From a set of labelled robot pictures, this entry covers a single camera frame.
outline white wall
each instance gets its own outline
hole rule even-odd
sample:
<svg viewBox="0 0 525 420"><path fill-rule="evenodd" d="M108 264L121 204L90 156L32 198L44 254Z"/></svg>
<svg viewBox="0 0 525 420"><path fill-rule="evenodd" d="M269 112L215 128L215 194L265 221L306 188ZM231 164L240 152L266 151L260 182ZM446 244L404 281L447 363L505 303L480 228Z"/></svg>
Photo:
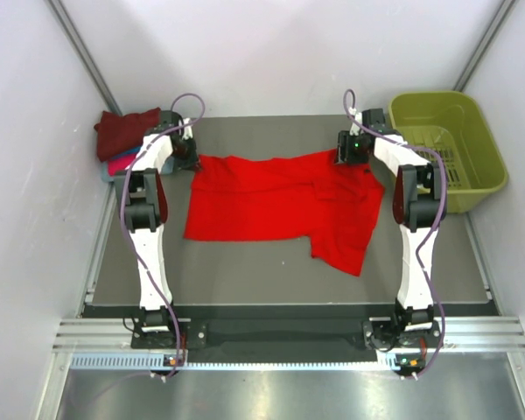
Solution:
<svg viewBox="0 0 525 420"><path fill-rule="evenodd" d="M503 192L472 212L495 288L525 328L525 0L517 2L466 89L490 124L509 171Z"/></svg>
<svg viewBox="0 0 525 420"><path fill-rule="evenodd" d="M260 116L452 88L500 0L64 3L124 112L194 91L209 116Z"/></svg>
<svg viewBox="0 0 525 420"><path fill-rule="evenodd" d="M44 1L0 2L0 420L35 409L106 192L104 109Z"/></svg>

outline green basket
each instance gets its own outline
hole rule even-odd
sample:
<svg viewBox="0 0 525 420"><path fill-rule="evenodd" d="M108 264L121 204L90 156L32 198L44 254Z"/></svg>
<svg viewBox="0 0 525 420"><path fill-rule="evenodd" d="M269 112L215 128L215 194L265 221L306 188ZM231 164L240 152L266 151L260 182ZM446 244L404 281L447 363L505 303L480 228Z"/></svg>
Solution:
<svg viewBox="0 0 525 420"><path fill-rule="evenodd" d="M500 190L508 172L477 103L460 92L399 94L388 107L394 129L444 160L447 211L464 213ZM431 156L420 153L431 160Z"/></svg>

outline purple cable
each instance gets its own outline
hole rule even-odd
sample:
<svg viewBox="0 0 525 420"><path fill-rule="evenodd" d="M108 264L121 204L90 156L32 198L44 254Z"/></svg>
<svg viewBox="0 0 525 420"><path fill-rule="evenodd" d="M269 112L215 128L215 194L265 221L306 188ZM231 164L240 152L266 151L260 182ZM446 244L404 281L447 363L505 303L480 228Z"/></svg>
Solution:
<svg viewBox="0 0 525 420"><path fill-rule="evenodd" d="M161 138L162 136L165 136L167 134L171 134L172 132L175 132L175 131L178 131L178 130L182 130L184 129L185 127L189 127L189 126L193 126L194 124L196 124L203 116L204 116L204 112L206 110L206 105L204 103L204 101L202 100L202 98L200 96L198 96L197 94L192 94L192 93L187 93L187 94L180 94L177 98L175 98L175 100L173 101L173 103L171 104L171 111L173 111L173 108L175 107L175 105L177 104L177 102L186 97L186 96L192 96L192 97L195 97L196 99L199 100L200 102L200 106L201 106L201 111L200 111L200 115L195 118L194 120L191 120L185 124L181 124L181 125L178 125L176 127L171 127L170 129L167 129L161 133L159 133L159 135L157 135L156 138L154 138L150 144L148 144L148 146L146 146L146 149L140 153L138 156L135 157L135 159L132 161L132 163L129 165L128 169L126 170L126 175L124 177L124 185L123 185L123 188L122 188L122 197L121 197L121 203L126 203L126 199L129 195L129 183L130 183L130 174L132 173L132 168L134 167L134 165L141 159L144 157L144 155L148 152L148 150L150 149L150 147L159 139ZM171 315L171 320L173 322L173 327L175 328L175 334L177 336L177 345L176 345L176 349L175 349L175 354L177 355L177 360L175 362L175 365L173 366L173 369L171 370L171 372L167 375L168 378L171 378L172 376L175 375L175 373L177 372L177 366L179 365L179 363L181 362L181 358L179 357L179 353L181 353L181 332L179 330L179 322L177 320L177 316L175 315L175 311L173 310L171 304L169 303L169 300L167 300L167 297L165 296L165 294L158 288L158 286L156 285L156 282L154 281L151 273L150 273L150 269L148 269L148 265L146 264L146 262L144 261L144 259L142 259L142 257L138 254L136 248L134 247L134 242L132 241L132 239L130 238L130 234L129 234L129 230L127 229L126 227L126 224L124 222L124 204L121 205L121 209L120 209L120 212L119 212L119 218L120 218L120 222L121 222L121 230L122 230L122 235L124 236L124 238L127 240L127 242L129 243L129 246L130 246L130 249L132 249L132 251L134 252L134 254L136 255L136 259L140 262L140 264L142 264L143 268L146 270L146 274L148 275L148 278L150 279L150 282L151 282L151 285L154 287L154 289L156 290L157 294L163 299L165 305L167 306L167 310L169 311L170 315ZM112 388L116 387L118 384L120 384L121 382L124 382L130 378L135 378L137 376L145 376L145 375L149 375L149 373L147 372L135 372L135 373L132 373L132 374L128 374L126 376L123 376L122 378L118 379L117 381L113 382L112 384L110 384L108 387L106 387L105 389L103 389L102 391L100 391L97 395L95 395L90 402L88 402L85 406L81 407L80 406L80 409L85 409L86 407L89 407L90 405L92 405L93 403L95 403L98 399L100 399L102 396L104 396L108 391L110 391ZM78 405L76 404L75 400L74 400L74 395L73 395L74 391L72 390L71 393L70 393L70 402L72 403L72 405L74 407L78 407Z"/></svg>
<svg viewBox="0 0 525 420"><path fill-rule="evenodd" d="M386 140L392 144L399 144L395 142L394 140L384 136L381 133L373 131L372 129L369 129L368 127L364 127L360 122L356 121L354 116L350 114L350 110L348 109L348 106L347 106L348 95L352 96L352 108L355 109L356 108L356 93L352 89L347 89L343 97L344 111L346 112L346 116L352 123L356 124L361 130L367 132L368 134L371 134L374 137L382 138L383 140ZM416 378L419 378L422 375L424 375L428 371L428 369L430 369L430 366L433 364L434 360L438 357L441 347L444 346L445 311L444 311L443 305L441 304L441 300L439 298L438 292L436 291L433 283L431 282L430 276L428 275L428 271L426 270L424 262L422 261L422 258L420 258L420 249L422 249L422 247L426 244L426 242L431 238L433 233L439 228L439 223L441 222L441 219L444 214L445 201L447 199L447 177L445 175L444 161L437 152L427 147L413 146L411 144L399 144L399 145L407 149L411 149L412 151L423 151L433 156L436 159L437 164L439 165L439 171L440 171L440 176L441 176L441 199L439 201L439 207L437 208L436 217L434 219L434 222L431 225L430 231L423 238L423 241L420 242L420 244L416 248L416 259L418 260L418 264L420 264L420 268L422 269L423 276L425 277L426 283L428 284L428 289L430 289L431 298L437 303L437 307L439 308L439 315L441 317L441 333L439 335L439 342L437 343L436 350L434 351L434 354L431 356L430 361L426 364L424 369L422 369L422 371L419 374L416 374Z"/></svg>

